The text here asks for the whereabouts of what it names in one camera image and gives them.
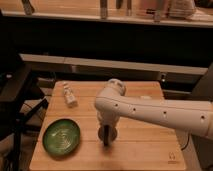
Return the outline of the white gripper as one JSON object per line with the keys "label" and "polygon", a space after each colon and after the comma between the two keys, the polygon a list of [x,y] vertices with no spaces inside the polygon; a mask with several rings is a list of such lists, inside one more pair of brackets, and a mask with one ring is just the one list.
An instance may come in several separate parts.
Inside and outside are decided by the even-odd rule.
{"label": "white gripper", "polygon": [[119,116],[110,113],[97,113],[99,124],[104,126],[104,146],[109,145],[109,126],[115,127],[119,121]]}

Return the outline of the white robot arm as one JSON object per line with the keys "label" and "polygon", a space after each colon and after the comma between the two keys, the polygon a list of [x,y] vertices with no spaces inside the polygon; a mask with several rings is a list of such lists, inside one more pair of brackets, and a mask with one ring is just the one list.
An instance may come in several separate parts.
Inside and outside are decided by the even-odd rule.
{"label": "white robot arm", "polygon": [[160,100],[127,97],[126,86],[110,79],[95,98],[100,124],[98,137],[105,146],[117,137],[120,117],[182,130],[213,140],[213,106],[209,101]]}

